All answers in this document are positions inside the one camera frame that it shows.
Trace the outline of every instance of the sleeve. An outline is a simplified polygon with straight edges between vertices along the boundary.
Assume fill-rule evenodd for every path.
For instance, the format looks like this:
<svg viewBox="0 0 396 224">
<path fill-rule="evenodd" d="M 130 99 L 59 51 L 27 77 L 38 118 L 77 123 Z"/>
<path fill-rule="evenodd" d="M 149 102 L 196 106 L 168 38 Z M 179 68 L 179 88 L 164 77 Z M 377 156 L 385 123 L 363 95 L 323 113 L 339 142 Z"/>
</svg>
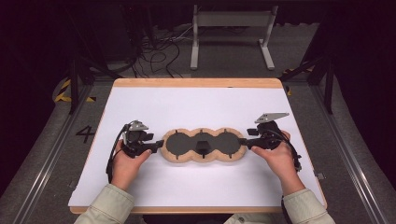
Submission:
<svg viewBox="0 0 396 224">
<path fill-rule="evenodd" d="M 134 197 L 107 184 L 75 223 L 124 223 L 134 208 Z"/>
<path fill-rule="evenodd" d="M 292 223 L 335 223 L 310 189 L 302 189 L 283 198 Z"/>
</svg>

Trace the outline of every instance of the human hand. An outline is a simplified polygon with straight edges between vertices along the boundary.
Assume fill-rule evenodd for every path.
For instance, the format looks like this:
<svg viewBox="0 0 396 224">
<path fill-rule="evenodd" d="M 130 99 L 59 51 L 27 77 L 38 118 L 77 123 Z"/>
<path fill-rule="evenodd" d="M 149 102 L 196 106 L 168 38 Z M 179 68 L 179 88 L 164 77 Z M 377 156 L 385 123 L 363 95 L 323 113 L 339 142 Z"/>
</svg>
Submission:
<svg viewBox="0 0 396 224">
<path fill-rule="evenodd" d="M 289 133 L 284 131 L 282 131 L 282 133 L 290 139 Z M 293 157 L 288 144 L 282 142 L 273 150 L 260 147 L 252 147 L 251 150 L 263 157 L 274 174 L 279 177 L 285 196 L 305 188 L 294 168 Z"/>
<path fill-rule="evenodd" d="M 137 177 L 142 163 L 151 155 L 151 150 L 146 150 L 140 156 L 132 159 L 121 150 L 121 143 L 122 140 L 116 146 L 116 152 L 118 153 L 113 161 L 113 179 L 111 184 L 119 189 L 127 190 Z"/>
</svg>

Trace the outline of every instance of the wooden edge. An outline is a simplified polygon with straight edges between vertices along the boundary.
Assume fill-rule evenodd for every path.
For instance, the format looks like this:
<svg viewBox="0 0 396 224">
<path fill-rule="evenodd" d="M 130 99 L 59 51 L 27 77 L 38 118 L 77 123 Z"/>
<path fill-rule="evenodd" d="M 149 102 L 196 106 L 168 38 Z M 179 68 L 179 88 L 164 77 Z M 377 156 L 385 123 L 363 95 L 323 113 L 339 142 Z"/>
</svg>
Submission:
<svg viewBox="0 0 396 224">
<path fill-rule="evenodd" d="M 113 87 L 283 88 L 277 78 L 118 78 Z"/>
<path fill-rule="evenodd" d="M 218 149 L 214 149 L 211 153 L 205 155 L 205 158 L 203 159 L 202 156 L 198 153 L 196 153 L 194 150 L 190 149 L 183 155 L 179 155 L 176 159 L 176 155 L 172 154 L 166 147 L 166 142 L 168 138 L 175 134 L 175 133 L 184 133 L 188 137 L 194 137 L 196 134 L 200 132 L 204 133 L 209 133 L 212 136 L 218 136 L 219 134 L 223 133 L 224 131 L 228 133 L 233 133 L 239 138 L 243 138 L 243 135 L 238 132 L 236 129 L 233 128 L 219 128 L 217 130 L 211 130 L 208 128 L 197 128 L 194 130 L 187 130 L 187 129 L 174 129 L 168 131 L 164 136 L 163 136 L 163 146 L 161 147 L 161 153 L 163 157 L 172 163 L 185 163 L 188 161 L 196 161 L 196 162 L 211 162 L 211 161 L 224 161 L 224 162 L 232 162 L 232 161 L 238 161 L 240 160 L 246 153 L 247 147 L 246 146 L 241 146 L 238 151 L 236 151 L 233 154 L 233 158 L 230 159 L 230 157 L 226 154 L 221 153 Z"/>
<path fill-rule="evenodd" d="M 72 206 L 73 214 L 82 214 L 87 211 L 87 206 Z M 282 208 L 268 207 L 134 207 L 131 214 L 235 214 L 235 213 L 282 213 Z"/>
</svg>

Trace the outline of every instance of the dark floor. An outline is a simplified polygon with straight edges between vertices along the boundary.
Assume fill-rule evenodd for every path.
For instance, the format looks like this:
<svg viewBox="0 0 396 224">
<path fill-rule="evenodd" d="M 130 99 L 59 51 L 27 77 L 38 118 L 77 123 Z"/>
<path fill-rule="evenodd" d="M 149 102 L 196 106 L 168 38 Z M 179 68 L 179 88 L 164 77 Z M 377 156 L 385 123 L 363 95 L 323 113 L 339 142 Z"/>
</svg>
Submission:
<svg viewBox="0 0 396 224">
<path fill-rule="evenodd" d="M 275 27 L 269 44 L 276 66 L 275 71 L 268 71 L 265 67 L 257 44 L 260 33 L 257 29 L 247 29 L 240 35 L 220 29 L 206 31 L 200 39 L 200 61 L 196 71 L 190 70 L 191 41 L 183 40 L 178 43 L 180 53 L 170 68 L 175 77 L 178 74 L 183 77 L 279 77 L 285 69 L 298 66 L 316 29 L 315 24 Z M 165 62 L 154 64 L 155 69 L 162 70 L 153 74 L 149 63 L 141 60 L 142 65 L 135 67 L 139 75 L 169 77 L 164 66 L 177 55 L 177 49 L 172 46 L 166 49 L 165 53 Z M 122 74 L 126 77 L 134 77 L 131 69 Z M 318 87 L 307 85 L 304 82 L 304 74 L 284 84 L 290 87 L 290 105 L 314 168 L 318 173 L 326 176 L 325 179 L 320 179 L 319 183 L 328 203 L 328 211 L 334 220 L 337 223 L 396 223 L 396 215 L 393 212 L 396 207 L 396 192 L 361 139 L 336 80 L 332 116 L 323 112 L 322 103 L 318 100 L 320 95 L 318 91 L 323 90 L 322 84 Z M 108 77 L 98 76 L 91 89 L 81 88 L 89 96 L 96 97 L 96 101 L 84 103 L 73 117 L 72 125 L 67 130 L 68 135 L 65 136 L 64 144 L 61 146 L 59 158 L 56 157 L 57 160 L 52 161 L 53 170 L 48 169 L 48 179 L 42 183 L 42 191 L 37 193 L 39 197 L 36 197 L 29 207 L 30 212 L 21 211 L 18 216 L 21 207 L 26 204 L 24 200 L 29 195 L 29 190 L 35 186 L 36 177 L 40 175 L 43 165 L 59 140 L 57 139 L 59 133 L 71 119 L 68 115 L 70 103 L 56 103 L 45 130 L 1 198 L 1 223 L 11 223 L 13 220 L 18 220 L 16 223 L 74 222 L 77 215 L 70 213 L 67 203 L 73 187 L 78 182 L 93 139 L 90 136 L 88 141 L 84 142 L 85 136 L 76 133 L 87 126 L 92 127 L 92 132 L 96 131 L 111 85 L 112 82 Z M 54 94 L 58 93 L 58 90 L 59 88 L 54 90 Z M 338 128 L 336 131 L 353 153 L 353 159 L 361 168 L 367 180 L 366 186 L 370 188 L 368 192 L 372 195 L 361 194 L 367 191 L 361 190 L 364 186 L 355 181 L 356 176 L 343 157 L 339 140 L 334 136 L 329 120 L 335 122 Z M 375 200 L 366 203 L 365 198 Z M 376 207 L 380 209 L 380 214 L 375 214 Z M 285 223 L 280 214 L 275 214 L 274 217 L 277 223 Z M 130 216 L 129 221 L 135 223 L 137 219 L 137 216 Z"/>
</svg>

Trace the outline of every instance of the white surface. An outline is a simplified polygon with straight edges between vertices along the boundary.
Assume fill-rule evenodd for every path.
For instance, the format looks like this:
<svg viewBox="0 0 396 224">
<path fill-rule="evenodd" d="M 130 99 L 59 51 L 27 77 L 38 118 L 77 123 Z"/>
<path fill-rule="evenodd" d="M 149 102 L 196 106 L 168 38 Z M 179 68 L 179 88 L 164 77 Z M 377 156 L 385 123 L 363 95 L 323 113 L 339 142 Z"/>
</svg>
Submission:
<svg viewBox="0 0 396 224">
<path fill-rule="evenodd" d="M 89 206 L 107 183 L 106 164 L 117 134 L 134 119 L 154 133 L 152 142 L 171 129 L 235 128 L 246 138 L 263 113 L 288 112 L 279 128 L 291 133 L 302 156 L 299 173 L 322 204 L 323 198 L 303 139 L 283 89 L 255 88 L 113 88 L 91 153 L 69 201 Z M 142 165 L 129 188 L 135 206 L 280 206 L 281 187 L 266 162 L 250 150 L 236 162 L 174 164 L 159 150 Z"/>
</svg>

